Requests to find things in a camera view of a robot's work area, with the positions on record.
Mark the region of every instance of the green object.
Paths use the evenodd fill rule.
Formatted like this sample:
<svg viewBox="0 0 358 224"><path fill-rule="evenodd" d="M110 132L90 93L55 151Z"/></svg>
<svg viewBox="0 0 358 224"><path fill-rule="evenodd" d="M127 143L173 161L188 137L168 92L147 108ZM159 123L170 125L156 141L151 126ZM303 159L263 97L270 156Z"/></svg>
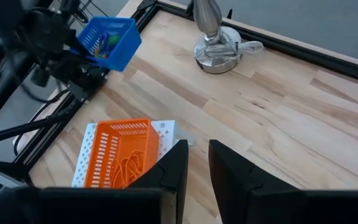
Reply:
<svg viewBox="0 0 358 224"><path fill-rule="evenodd" d="M109 45L116 45L119 42L119 35L112 35L109 37Z"/></svg>

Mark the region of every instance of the blue basket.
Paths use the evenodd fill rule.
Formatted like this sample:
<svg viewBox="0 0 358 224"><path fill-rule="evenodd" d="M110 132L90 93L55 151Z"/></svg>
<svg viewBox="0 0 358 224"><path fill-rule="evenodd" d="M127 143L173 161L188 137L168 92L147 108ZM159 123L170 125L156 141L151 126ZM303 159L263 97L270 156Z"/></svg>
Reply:
<svg viewBox="0 0 358 224"><path fill-rule="evenodd" d="M99 45L99 36L103 33L119 35L119 42L108 58L90 57L100 67L122 72L135 54L142 40L134 19L116 17L93 17L78 36L78 40L94 55Z"/></svg>

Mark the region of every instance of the black metal frame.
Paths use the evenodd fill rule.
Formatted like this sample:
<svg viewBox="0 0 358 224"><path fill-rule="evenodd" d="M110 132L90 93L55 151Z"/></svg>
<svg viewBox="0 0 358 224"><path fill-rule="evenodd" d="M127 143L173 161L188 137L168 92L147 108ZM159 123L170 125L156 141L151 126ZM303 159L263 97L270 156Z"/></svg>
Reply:
<svg viewBox="0 0 358 224"><path fill-rule="evenodd" d="M132 15L132 18L136 20L139 32L142 32L145 29L147 24L153 19L159 10L169 12L185 19L193 20L193 1L190 2L186 9L183 9L164 2L158 2L156 0L144 0L139 5L136 12ZM348 77L358 79L357 64L300 47L299 45L291 44L265 34L260 34L256 31L245 29L228 22L223 22L223 25L237 30L243 39L261 41L267 48L277 50L292 57L296 57L332 71L342 73ZM40 129L37 134L35 134L35 136L28 142L25 148L21 150L18 157L14 160L13 164L19 168L17 170L20 172L16 174L16 178L24 179L28 176L28 172L50 147L66 124L72 119L72 117L74 117L75 113L81 108L82 104L83 102L76 100L72 93L68 94L68 96L62 103L60 103L59 107L52 114L58 114L67 110L67 108L71 106L71 109L65 114L64 119L56 121L58 122L57 124L44 123L44 128Z"/></svg>

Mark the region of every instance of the orange basket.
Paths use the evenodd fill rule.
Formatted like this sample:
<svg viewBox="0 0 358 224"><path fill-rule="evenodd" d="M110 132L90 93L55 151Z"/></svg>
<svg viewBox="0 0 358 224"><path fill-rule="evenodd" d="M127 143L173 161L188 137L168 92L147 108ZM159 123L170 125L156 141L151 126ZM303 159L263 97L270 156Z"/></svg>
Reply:
<svg viewBox="0 0 358 224"><path fill-rule="evenodd" d="M157 162L158 134L149 119L101 121L85 187L125 188Z"/></svg>

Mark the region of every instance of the wood grain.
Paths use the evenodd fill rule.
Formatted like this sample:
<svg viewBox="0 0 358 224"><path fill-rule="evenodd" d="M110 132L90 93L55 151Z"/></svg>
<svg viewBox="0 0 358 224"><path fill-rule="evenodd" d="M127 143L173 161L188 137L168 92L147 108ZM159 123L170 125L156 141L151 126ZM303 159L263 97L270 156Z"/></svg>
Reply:
<svg viewBox="0 0 358 224"><path fill-rule="evenodd" d="M120 16L140 3L131 0ZM87 123L175 119L193 134L184 223L221 223L208 169L218 139L302 189L358 189L358 82L267 49L222 75L193 60L194 22L159 12L127 69L70 121L31 171L36 185L70 186Z"/></svg>

